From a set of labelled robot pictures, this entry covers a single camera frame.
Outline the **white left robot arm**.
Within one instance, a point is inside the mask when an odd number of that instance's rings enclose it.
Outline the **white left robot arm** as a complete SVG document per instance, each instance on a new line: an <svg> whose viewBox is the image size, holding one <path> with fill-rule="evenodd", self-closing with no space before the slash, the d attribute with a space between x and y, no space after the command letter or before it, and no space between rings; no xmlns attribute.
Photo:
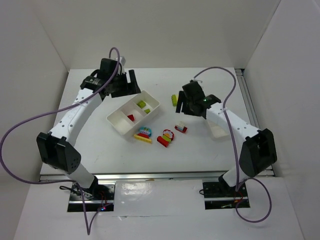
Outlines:
<svg viewBox="0 0 320 240"><path fill-rule="evenodd" d="M123 56L103 58L100 68L82 81L74 107L49 132L41 132L36 138L42 162L64 173L69 180L78 183L79 190L93 198L109 198L111 192L82 165L75 144L83 126L107 96L117 98L140 93L135 72L125 73L124 64Z"/></svg>

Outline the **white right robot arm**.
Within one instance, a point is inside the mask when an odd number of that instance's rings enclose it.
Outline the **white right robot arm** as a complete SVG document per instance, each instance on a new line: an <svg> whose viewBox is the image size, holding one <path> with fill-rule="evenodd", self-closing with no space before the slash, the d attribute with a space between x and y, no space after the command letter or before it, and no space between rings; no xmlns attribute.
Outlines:
<svg viewBox="0 0 320 240"><path fill-rule="evenodd" d="M196 81L182 86L176 106L177 113L203 117L229 133L236 155L235 166L218 178L223 191L236 190L277 160L274 135L241 119L213 94L205 95Z"/></svg>

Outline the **green lego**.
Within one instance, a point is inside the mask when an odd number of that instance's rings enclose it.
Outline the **green lego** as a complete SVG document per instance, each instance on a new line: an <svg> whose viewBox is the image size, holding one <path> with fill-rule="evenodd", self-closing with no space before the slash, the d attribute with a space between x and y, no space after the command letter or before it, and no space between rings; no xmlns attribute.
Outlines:
<svg viewBox="0 0 320 240"><path fill-rule="evenodd" d="M172 141L172 139L171 138L169 138L167 135L163 135L162 136L162 138L165 140L165 141L167 141L168 143L170 143L171 141Z"/></svg>

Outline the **red curved lego brick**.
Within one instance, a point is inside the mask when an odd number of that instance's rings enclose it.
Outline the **red curved lego brick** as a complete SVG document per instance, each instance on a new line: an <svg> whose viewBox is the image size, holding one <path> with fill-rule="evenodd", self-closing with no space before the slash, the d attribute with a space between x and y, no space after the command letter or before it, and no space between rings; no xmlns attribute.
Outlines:
<svg viewBox="0 0 320 240"><path fill-rule="evenodd" d="M187 132L187 127L181 127L181 126L179 126L179 125L175 125L174 126L174 128L178 131L178 132L180 132L180 133L183 133L183 134L185 134L186 132Z"/></svg>

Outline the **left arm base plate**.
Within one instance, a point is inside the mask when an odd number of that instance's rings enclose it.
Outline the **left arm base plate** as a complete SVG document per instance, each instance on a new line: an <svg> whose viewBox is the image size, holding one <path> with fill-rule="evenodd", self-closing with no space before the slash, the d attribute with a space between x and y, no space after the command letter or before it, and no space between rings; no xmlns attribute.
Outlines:
<svg viewBox="0 0 320 240"><path fill-rule="evenodd" d="M104 184L109 189L108 196L104 195L101 191L98 196L92 196L84 192L84 202L87 212L96 212L98 208L101 208L102 212L114 211L114 196L116 184L114 182L107 182ZM67 191L69 193L69 200L67 206L68 213L80 213L83 212L83 201L80 190L73 184L71 187L60 186L60 190Z"/></svg>

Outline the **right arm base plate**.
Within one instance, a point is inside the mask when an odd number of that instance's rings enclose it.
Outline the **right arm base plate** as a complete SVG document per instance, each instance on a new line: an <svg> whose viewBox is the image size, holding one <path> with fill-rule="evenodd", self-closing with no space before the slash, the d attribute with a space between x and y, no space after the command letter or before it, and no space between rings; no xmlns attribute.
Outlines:
<svg viewBox="0 0 320 240"><path fill-rule="evenodd" d="M218 181L217 177L202 178L202 188L199 194L203 196L205 210L226 210L250 208L246 184L238 191L235 187L227 188Z"/></svg>

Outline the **red base lego brick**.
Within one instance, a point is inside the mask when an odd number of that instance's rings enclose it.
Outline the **red base lego brick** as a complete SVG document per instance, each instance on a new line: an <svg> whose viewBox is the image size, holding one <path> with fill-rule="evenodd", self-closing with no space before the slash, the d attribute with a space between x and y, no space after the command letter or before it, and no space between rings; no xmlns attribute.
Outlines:
<svg viewBox="0 0 320 240"><path fill-rule="evenodd" d="M165 148L167 148L171 142L169 143L169 142L165 141L165 140L162 138L162 136L158 136L156 140L157 140L162 146L164 146Z"/></svg>

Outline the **green square lego brick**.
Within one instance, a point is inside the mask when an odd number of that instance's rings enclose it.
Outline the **green square lego brick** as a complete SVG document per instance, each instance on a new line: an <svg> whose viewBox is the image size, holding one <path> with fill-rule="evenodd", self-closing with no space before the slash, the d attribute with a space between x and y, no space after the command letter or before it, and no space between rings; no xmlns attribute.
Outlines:
<svg viewBox="0 0 320 240"><path fill-rule="evenodd" d="M146 103L145 103L143 100L141 100L141 101L139 101L139 102L137 103L137 106L138 106L139 108L143 109L144 107L146 107Z"/></svg>

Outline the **small red lego brick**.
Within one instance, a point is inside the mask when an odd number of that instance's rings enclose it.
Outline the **small red lego brick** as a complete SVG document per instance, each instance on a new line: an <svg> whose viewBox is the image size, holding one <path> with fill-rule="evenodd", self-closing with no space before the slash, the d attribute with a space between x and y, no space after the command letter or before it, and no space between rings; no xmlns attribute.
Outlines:
<svg viewBox="0 0 320 240"><path fill-rule="evenodd" d="M133 114L127 115L127 117L128 117L132 122L134 122L134 121L136 120Z"/></svg>

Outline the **teal frog lego brick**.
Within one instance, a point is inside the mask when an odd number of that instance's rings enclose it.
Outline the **teal frog lego brick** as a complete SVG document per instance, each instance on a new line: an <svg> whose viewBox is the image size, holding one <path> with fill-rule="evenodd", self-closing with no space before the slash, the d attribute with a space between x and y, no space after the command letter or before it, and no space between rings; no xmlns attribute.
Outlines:
<svg viewBox="0 0 320 240"><path fill-rule="evenodd" d="M141 127L139 129L139 133L144 134L144 135L148 135L149 137L152 136L152 130L149 127Z"/></svg>

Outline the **flower printed lego brick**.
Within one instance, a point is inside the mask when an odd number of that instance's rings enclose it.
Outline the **flower printed lego brick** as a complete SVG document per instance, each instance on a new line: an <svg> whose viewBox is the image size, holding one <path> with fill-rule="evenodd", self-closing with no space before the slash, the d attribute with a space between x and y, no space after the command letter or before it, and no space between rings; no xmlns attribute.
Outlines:
<svg viewBox="0 0 320 240"><path fill-rule="evenodd" d="M167 138L171 139L171 140L173 140L174 137L175 137L174 132L171 131L171 130L169 130L169 129L165 129L165 130L162 132L162 134L163 134L164 136L166 136Z"/></svg>

